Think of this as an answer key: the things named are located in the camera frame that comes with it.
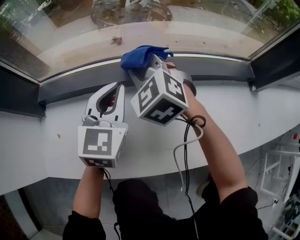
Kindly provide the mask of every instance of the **black cable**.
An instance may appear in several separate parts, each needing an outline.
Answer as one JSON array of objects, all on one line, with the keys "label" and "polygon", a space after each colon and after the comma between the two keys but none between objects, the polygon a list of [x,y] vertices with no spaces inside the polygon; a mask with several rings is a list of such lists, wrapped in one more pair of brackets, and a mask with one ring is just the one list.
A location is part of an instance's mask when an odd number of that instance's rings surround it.
[{"label": "black cable", "polygon": [[115,224],[113,225],[113,228],[114,228],[115,232],[117,233],[118,238],[119,238],[119,240],[120,240],[120,235],[119,235],[118,230],[117,230],[117,228],[116,228],[117,225],[119,225],[119,223],[115,223]]},{"label": "black cable", "polygon": [[[114,189],[113,189],[112,183],[111,183],[111,174],[110,174],[109,171],[107,171],[105,168],[102,168],[102,169],[103,169],[103,172],[104,172],[104,175],[105,175],[106,179],[108,180],[108,183],[109,183],[109,189],[112,191],[112,195],[114,195]],[[116,222],[116,223],[113,225],[113,228],[114,228],[115,232],[117,233],[118,238],[119,238],[119,240],[120,240],[121,238],[120,238],[120,235],[119,235],[118,230],[117,230],[117,228],[116,228],[117,225],[119,225],[118,222]]]},{"label": "black cable", "polygon": [[277,201],[274,201],[274,203],[272,203],[272,204],[269,205],[269,206],[264,206],[264,207],[258,208],[257,210],[262,209],[262,208],[268,208],[268,207],[270,207],[270,206],[272,206],[272,205],[274,205],[274,204],[277,204],[277,203],[278,203],[278,200],[277,200]]},{"label": "black cable", "polygon": [[[190,127],[191,126],[193,126],[193,127],[195,126],[195,123],[196,123],[195,118],[202,119],[204,123],[200,127],[201,128],[205,127],[206,119],[203,116],[200,116],[200,115],[194,116],[194,117],[192,117],[189,120],[183,120],[183,119],[179,119],[179,118],[175,119],[175,120],[183,121],[183,122],[185,122],[187,124],[186,130],[184,132],[184,142],[186,142],[188,140],[188,132],[189,132]],[[189,177],[189,170],[188,170],[188,146],[187,146],[187,144],[184,145],[184,166],[185,166],[185,170],[186,170],[186,191],[185,191],[185,195],[188,198],[188,203],[189,203],[189,205],[191,207],[191,210],[192,210],[192,213],[193,213],[193,219],[194,219],[194,223],[195,223],[195,228],[197,228],[197,226],[196,226],[196,219],[195,219],[195,210],[194,210],[194,207],[193,207],[192,200],[191,200],[191,198],[188,195],[189,184],[190,184],[190,177]]]},{"label": "black cable", "polygon": [[281,196],[283,195],[284,191],[285,191],[285,188],[286,188],[287,184],[285,185],[285,187],[282,189],[282,194]]},{"label": "black cable", "polygon": [[112,183],[111,183],[111,175],[105,168],[102,168],[102,169],[103,169],[106,179],[108,180],[109,189],[112,191],[112,194],[114,194],[114,190],[113,190]]}]

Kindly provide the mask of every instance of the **white cable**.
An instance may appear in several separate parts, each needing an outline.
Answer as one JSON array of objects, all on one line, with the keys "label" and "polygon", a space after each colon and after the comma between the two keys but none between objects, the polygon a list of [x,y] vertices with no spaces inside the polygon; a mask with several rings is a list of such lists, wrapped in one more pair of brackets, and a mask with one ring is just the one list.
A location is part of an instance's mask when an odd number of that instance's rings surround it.
[{"label": "white cable", "polygon": [[176,153],[175,153],[175,152],[176,152],[176,150],[177,150],[179,147],[181,147],[181,146],[183,146],[183,145],[187,145],[187,144],[193,143],[193,142],[196,142],[196,141],[198,141],[200,138],[202,138],[202,136],[203,136],[203,130],[202,130],[202,128],[199,127],[197,124],[195,124],[195,127],[199,129],[200,135],[199,135],[197,138],[193,139],[193,140],[186,141],[186,142],[183,142],[183,143],[179,144],[179,145],[176,146],[176,147],[174,148],[174,150],[173,150],[174,160],[175,160],[175,163],[176,163],[176,166],[177,166],[179,175],[180,175],[180,180],[181,180],[181,190],[180,190],[180,191],[182,191],[183,188],[184,188],[184,182],[183,182],[183,176],[182,176],[181,170],[180,170],[180,168],[179,168],[179,165],[178,165],[178,162],[177,162],[177,159],[176,159]]},{"label": "white cable", "polygon": [[116,125],[112,124],[111,122],[109,122],[107,120],[100,120],[99,122],[108,122],[111,125],[110,128],[112,128],[112,126],[114,126],[115,128],[117,128]]}]

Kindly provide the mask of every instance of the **blue towel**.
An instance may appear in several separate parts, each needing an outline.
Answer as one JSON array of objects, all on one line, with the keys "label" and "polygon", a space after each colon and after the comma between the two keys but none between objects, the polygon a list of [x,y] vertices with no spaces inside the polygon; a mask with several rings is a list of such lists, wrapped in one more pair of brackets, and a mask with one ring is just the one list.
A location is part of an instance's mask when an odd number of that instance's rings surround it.
[{"label": "blue towel", "polygon": [[140,46],[131,52],[123,55],[121,59],[121,67],[128,71],[129,68],[144,68],[148,65],[152,54],[166,60],[168,55],[173,57],[172,52],[164,52],[168,47],[155,47],[155,46]]}]

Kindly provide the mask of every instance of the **window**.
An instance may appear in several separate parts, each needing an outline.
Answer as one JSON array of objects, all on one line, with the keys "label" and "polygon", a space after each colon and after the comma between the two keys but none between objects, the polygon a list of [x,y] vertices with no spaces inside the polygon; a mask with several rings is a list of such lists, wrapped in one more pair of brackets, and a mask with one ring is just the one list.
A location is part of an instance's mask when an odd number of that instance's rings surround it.
[{"label": "window", "polygon": [[299,19],[293,0],[4,0],[0,57],[40,82],[140,45],[249,59]]}]

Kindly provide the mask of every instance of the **human arm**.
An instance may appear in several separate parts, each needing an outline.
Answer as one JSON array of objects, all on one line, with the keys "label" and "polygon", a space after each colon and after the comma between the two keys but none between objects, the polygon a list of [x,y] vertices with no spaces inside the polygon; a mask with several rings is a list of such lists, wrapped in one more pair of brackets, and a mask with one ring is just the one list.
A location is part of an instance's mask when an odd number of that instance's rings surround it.
[{"label": "human arm", "polygon": [[102,168],[85,168],[74,198],[75,212],[88,218],[99,217],[103,178]]},{"label": "human arm", "polygon": [[[217,186],[220,202],[222,202],[237,190],[247,188],[243,165],[226,135],[210,117],[204,106],[197,101],[190,88],[184,85],[184,90],[189,105],[189,109],[184,113],[185,116],[190,119],[201,115],[206,119],[206,126],[203,128],[204,135],[199,142]],[[196,121],[198,125],[203,124],[201,119]],[[196,135],[200,134],[197,128],[194,130]]]},{"label": "human arm", "polygon": [[72,214],[63,233],[63,240],[105,240],[106,235],[99,220],[103,170],[86,167],[78,185]]}]

